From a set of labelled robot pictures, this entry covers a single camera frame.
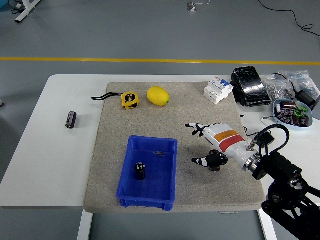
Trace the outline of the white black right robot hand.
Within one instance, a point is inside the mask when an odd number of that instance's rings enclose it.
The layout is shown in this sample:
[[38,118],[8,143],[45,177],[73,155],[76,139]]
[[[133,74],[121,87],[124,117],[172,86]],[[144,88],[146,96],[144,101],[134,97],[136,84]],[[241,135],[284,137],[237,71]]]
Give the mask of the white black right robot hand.
[[236,161],[241,169],[247,171],[252,162],[254,151],[248,151],[249,144],[234,129],[225,123],[200,124],[187,123],[187,128],[193,128],[193,135],[204,137],[228,158]]

